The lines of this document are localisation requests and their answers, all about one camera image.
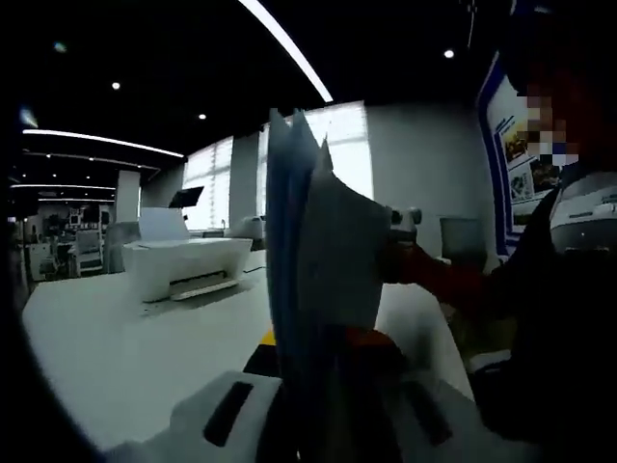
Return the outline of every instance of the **window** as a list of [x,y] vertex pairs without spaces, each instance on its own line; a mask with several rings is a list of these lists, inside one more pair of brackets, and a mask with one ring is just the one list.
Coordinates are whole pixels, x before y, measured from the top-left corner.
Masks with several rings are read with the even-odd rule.
[[233,138],[229,137],[188,157],[182,188],[203,187],[198,203],[182,209],[188,216],[186,227],[189,230],[228,227],[232,148]]
[[[306,112],[308,126],[318,145],[328,137],[335,174],[352,190],[373,198],[373,175],[366,129],[366,112],[361,101]],[[266,211],[266,172],[269,124],[259,133],[257,163],[257,214]]]

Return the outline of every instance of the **white table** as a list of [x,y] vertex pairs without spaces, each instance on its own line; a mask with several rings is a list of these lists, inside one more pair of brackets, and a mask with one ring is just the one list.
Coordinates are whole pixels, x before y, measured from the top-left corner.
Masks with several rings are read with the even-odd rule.
[[[247,269],[263,264],[252,253]],[[220,373],[242,370],[270,329],[265,270],[238,289],[144,304],[122,273],[40,284],[23,321],[42,371],[76,423],[101,449],[144,441],[172,408]],[[413,361],[428,330],[429,362],[470,396],[437,300],[418,286],[385,286],[377,328]]]

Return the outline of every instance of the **computer monitor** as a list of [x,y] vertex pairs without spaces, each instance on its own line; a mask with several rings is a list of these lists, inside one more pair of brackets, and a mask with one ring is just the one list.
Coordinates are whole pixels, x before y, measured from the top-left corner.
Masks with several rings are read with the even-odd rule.
[[202,191],[202,186],[196,186],[176,192],[174,198],[170,202],[170,209],[182,209],[183,207],[196,205]]

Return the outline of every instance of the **ceiling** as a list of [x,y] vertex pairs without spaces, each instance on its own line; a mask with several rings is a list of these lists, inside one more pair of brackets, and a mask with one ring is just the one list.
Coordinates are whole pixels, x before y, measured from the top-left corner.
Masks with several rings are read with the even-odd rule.
[[[20,98],[39,129],[188,155],[229,135],[255,132],[270,107],[289,113],[294,107],[324,105],[298,66],[239,1],[154,3],[108,1],[94,7],[87,2],[87,8],[79,8],[53,2],[28,13]],[[476,15],[468,47],[471,3]],[[334,103],[472,104],[495,52],[491,37],[509,2],[261,4],[304,53]],[[446,49],[454,50],[453,59],[445,59]],[[121,87],[114,90],[113,82]],[[156,170],[184,161],[49,135],[23,135],[21,146],[10,178],[28,183],[115,186],[120,167],[144,172],[147,181]]]

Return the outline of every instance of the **white printer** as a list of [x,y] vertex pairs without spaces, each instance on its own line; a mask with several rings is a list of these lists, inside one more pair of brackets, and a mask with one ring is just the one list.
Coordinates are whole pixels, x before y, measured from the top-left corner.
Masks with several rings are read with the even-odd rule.
[[141,240],[123,245],[124,268],[138,297],[154,302],[237,285],[253,241],[193,238],[179,208],[144,207]]

